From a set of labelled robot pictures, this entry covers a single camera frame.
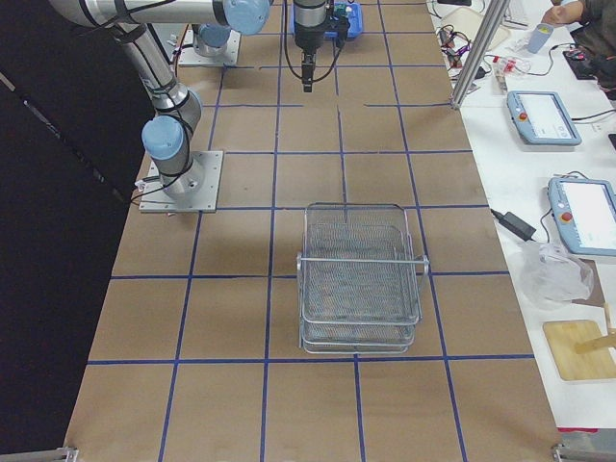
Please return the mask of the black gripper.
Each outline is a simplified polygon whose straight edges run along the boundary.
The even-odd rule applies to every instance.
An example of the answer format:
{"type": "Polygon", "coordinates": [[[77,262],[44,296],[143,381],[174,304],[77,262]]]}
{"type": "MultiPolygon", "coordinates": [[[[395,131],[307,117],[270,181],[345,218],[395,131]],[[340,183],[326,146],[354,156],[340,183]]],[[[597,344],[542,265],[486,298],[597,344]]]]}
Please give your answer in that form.
{"type": "Polygon", "coordinates": [[[323,42],[325,2],[295,0],[293,2],[295,44],[303,51],[301,82],[303,91],[312,92],[316,68],[315,54],[323,42]]]}

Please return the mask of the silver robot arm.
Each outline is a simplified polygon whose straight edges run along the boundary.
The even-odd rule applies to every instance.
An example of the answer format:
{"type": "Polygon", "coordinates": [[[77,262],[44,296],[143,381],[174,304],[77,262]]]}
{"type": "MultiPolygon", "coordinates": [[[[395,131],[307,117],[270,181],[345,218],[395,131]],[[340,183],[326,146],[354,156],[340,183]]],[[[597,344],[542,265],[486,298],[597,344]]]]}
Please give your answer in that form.
{"type": "MultiPolygon", "coordinates": [[[[205,66],[232,66],[237,63],[242,36],[255,35],[270,16],[269,1],[215,1],[215,19],[191,26],[195,63],[205,66]]],[[[331,1],[294,1],[295,45],[301,50],[298,79],[305,92],[313,90],[317,53],[333,21],[331,1]]]]}
{"type": "Polygon", "coordinates": [[[61,16],[89,31],[107,30],[139,73],[156,116],[141,130],[155,163],[159,190],[174,198],[196,192],[204,173],[191,153],[200,102],[171,70],[148,28],[150,23],[211,25],[215,31],[255,35],[270,15],[268,1],[53,1],[61,16]]]}

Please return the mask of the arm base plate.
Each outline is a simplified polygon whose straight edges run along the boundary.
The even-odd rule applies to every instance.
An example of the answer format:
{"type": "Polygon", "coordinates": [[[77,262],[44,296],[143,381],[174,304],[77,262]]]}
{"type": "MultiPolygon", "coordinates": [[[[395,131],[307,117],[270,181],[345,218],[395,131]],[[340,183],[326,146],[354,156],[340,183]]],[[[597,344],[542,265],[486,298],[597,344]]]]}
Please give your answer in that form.
{"type": "Polygon", "coordinates": [[[158,168],[150,162],[148,175],[154,180],[144,185],[139,199],[142,213],[192,213],[217,210],[222,151],[192,151],[192,167],[168,188],[160,190],[158,168]]]}
{"type": "Polygon", "coordinates": [[[189,29],[182,45],[179,65],[184,67],[235,66],[239,58],[241,34],[231,31],[226,44],[220,48],[203,45],[194,48],[194,33],[189,29]]]}

